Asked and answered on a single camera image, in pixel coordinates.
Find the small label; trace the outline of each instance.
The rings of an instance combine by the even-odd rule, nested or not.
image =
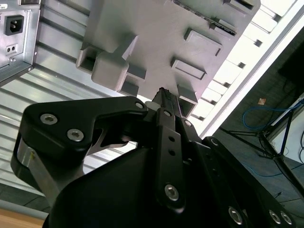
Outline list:
[[[6,10],[8,8],[7,4],[0,4],[0,10]]]

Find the power socket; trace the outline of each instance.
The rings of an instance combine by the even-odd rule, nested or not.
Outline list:
[[[6,17],[5,35],[12,36],[23,32],[24,16],[16,15]]]

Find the metal enclosure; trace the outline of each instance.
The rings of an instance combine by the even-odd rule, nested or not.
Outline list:
[[[153,99],[165,87],[189,116],[259,8],[259,0],[95,1],[77,66],[127,95]]]
[[[0,3],[0,86],[33,69],[40,2]]]

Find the black cable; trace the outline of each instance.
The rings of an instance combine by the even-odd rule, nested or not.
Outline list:
[[[28,204],[30,204],[31,202],[33,202],[34,200],[38,199],[39,197],[42,197],[42,196],[38,196],[38,197],[35,197],[34,199],[30,200],[29,202],[27,202],[26,204],[24,204],[23,206],[27,206]]]
[[[301,138],[300,138],[301,151],[299,153],[299,159],[304,164],[304,162],[302,161],[302,158],[301,158],[302,152],[304,150],[304,146],[303,146],[303,142],[302,142],[303,141],[303,137],[304,137],[304,130],[303,130]]]

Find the gray plastic part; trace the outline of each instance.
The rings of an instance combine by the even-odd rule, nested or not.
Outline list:
[[[206,72],[199,70],[199,69],[197,69],[187,63],[184,63],[181,60],[177,60],[177,59],[175,59],[173,61],[172,69],[182,75],[196,77],[199,80],[201,80],[204,77],[204,75],[206,74]]]
[[[114,53],[103,51],[98,54],[92,72],[92,81],[114,91],[120,91],[129,69],[126,60],[132,54],[137,38],[138,36],[129,35]]]
[[[129,63],[113,53],[102,52],[95,61],[92,81],[114,91],[123,87]]]
[[[254,7],[251,1],[246,0],[224,0],[224,3],[243,14],[252,14],[252,9]]]
[[[183,116],[188,117],[198,104],[195,92],[186,89],[180,85],[177,86],[177,89],[179,91],[179,103],[181,112]]]
[[[77,66],[90,71],[91,62],[95,62],[101,51],[114,54],[126,42],[126,34],[135,34],[138,38],[132,46],[132,54],[126,59],[129,68],[124,80],[138,86],[139,95],[153,99],[161,87],[178,95],[177,85],[181,85],[192,88],[196,98],[201,98],[259,9],[260,0],[254,0],[252,15],[236,13],[235,9],[223,4],[223,0],[179,2],[180,4],[173,0],[93,1],[82,47],[84,56],[80,55],[81,60]],[[211,24],[218,23],[214,18],[222,20],[225,25],[219,23],[219,30],[210,29]],[[236,33],[231,35],[230,28]],[[186,41],[189,29],[193,30],[192,37]],[[201,35],[202,38],[198,38],[201,42],[193,42],[196,39],[193,34],[197,37]],[[86,46],[94,48],[95,52],[85,53]],[[180,62],[177,63],[184,65],[172,69],[173,59],[178,59]],[[107,84],[106,79],[97,79],[105,77],[102,72],[104,69],[95,69],[98,69],[93,72],[95,82],[116,91],[121,89],[120,86],[124,83],[121,81],[124,77],[121,70],[115,70],[118,74],[115,76],[114,70],[111,74],[107,73],[108,77],[113,77],[120,83]]]
[[[187,31],[187,34],[185,35],[185,40],[188,43],[191,43],[192,45],[196,45],[196,46],[205,46],[205,50],[207,52],[210,52],[212,54],[214,54],[215,56],[217,56],[220,52],[220,50],[222,49],[222,45],[219,44],[218,42],[192,30],[189,29]]]
[[[120,92],[127,96],[137,96],[138,89],[139,89],[138,86],[125,81]]]

